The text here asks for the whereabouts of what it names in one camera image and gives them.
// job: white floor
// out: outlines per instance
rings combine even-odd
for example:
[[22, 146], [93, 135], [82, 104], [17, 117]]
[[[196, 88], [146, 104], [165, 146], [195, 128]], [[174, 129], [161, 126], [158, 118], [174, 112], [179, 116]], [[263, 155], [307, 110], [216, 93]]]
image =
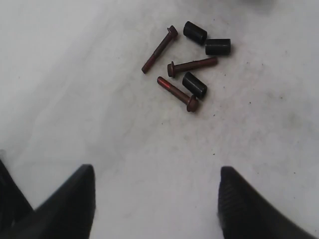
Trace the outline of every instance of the white floor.
[[[32, 206], [96, 170], [93, 239], [222, 239], [220, 168], [235, 167], [319, 236], [317, 0], [1, 0], [0, 147]], [[196, 114], [157, 85], [205, 58], [186, 21], [233, 54], [194, 71]], [[141, 67], [174, 25], [152, 70]]]

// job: rusty bolt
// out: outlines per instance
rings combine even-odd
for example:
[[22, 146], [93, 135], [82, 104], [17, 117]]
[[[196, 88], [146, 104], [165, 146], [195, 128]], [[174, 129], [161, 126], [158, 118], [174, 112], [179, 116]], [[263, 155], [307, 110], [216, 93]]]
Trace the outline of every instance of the rusty bolt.
[[178, 35], [178, 32], [176, 31], [174, 26], [170, 26], [170, 28], [168, 28], [168, 34], [166, 35], [166, 37], [164, 38], [163, 41], [161, 41], [161, 43], [159, 44], [159, 46], [156, 48], [156, 50], [154, 51], [154, 53], [152, 54], [152, 56], [148, 59], [148, 61], [145, 63], [145, 65], [142, 68], [142, 71], [144, 74], [147, 73], [147, 71], [149, 71], [149, 69], [153, 66], [153, 64], [155, 63], [156, 59], [160, 56], [160, 54], [164, 51], [164, 49], [167, 47], [167, 45], [170, 43], [170, 41], [172, 41], [173, 39], [175, 39]]
[[185, 72], [185, 71], [190, 71], [206, 66], [215, 66], [217, 65], [217, 57], [211, 57], [207, 58], [204, 60], [199, 60], [199, 61], [191, 61], [179, 65], [174, 65], [174, 62], [171, 62], [171, 64], [167, 65], [167, 72], [168, 76], [170, 77], [175, 77], [175, 75], [179, 72]]
[[187, 111], [188, 112], [195, 112], [198, 108], [198, 100], [194, 95], [189, 97], [184, 92], [180, 91], [178, 88], [173, 86], [170, 82], [165, 80], [163, 77], [158, 77], [158, 84], [162, 86], [167, 91], [171, 92], [172, 95], [174, 95], [176, 98], [178, 98], [180, 101], [182, 101], [184, 104], [187, 105]]

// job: bolt head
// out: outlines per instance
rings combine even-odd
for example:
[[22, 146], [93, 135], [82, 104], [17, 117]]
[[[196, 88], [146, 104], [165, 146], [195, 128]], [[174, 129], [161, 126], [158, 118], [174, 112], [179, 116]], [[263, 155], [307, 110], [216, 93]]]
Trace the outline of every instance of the bolt head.
[[187, 103], [187, 111], [188, 112], [195, 112], [199, 106], [199, 102], [196, 99], [195, 95], [192, 95], [189, 97], [188, 103]]
[[175, 71], [174, 71], [174, 62], [171, 62], [167, 65], [167, 73], [169, 77], [175, 77]]
[[170, 26], [170, 28], [167, 29], [170, 35], [172, 36], [173, 39], [175, 39], [178, 35], [178, 32], [174, 26]]

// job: black cylinder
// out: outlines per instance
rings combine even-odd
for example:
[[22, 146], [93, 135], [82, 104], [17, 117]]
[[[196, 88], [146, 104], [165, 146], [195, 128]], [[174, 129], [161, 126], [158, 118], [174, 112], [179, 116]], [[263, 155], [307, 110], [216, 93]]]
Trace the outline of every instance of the black cylinder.
[[185, 74], [183, 78], [183, 86], [185, 86], [199, 99], [203, 99], [207, 92], [207, 86], [190, 72]]
[[205, 43], [206, 55], [229, 55], [230, 39], [208, 39]]
[[201, 29], [199, 26], [188, 21], [184, 27], [184, 36], [198, 43], [199, 45], [203, 45], [207, 38], [207, 31]]

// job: textured black surface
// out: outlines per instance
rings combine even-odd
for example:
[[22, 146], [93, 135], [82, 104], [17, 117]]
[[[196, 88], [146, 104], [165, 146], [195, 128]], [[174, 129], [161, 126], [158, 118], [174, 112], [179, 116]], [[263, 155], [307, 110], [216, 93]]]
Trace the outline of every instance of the textured black surface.
[[82, 165], [42, 206], [1, 239], [87, 239], [95, 213], [95, 175]]
[[199, 45], [203, 45], [207, 38], [207, 31], [203, 30], [199, 26], [196, 26], [190, 21], [185, 24], [183, 34]]
[[203, 99], [207, 92], [207, 86], [202, 83], [192, 73], [187, 72], [183, 78], [183, 86], [185, 86], [196, 97]]
[[11, 228], [33, 212], [0, 159], [0, 232]]
[[205, 52], [206, 55], [229, 55], [231, 52], [230, 39], [207, 39]]
[[225, 239], [314, 239], [286, 219], [232, 167], [221, 169], [218, 215]]

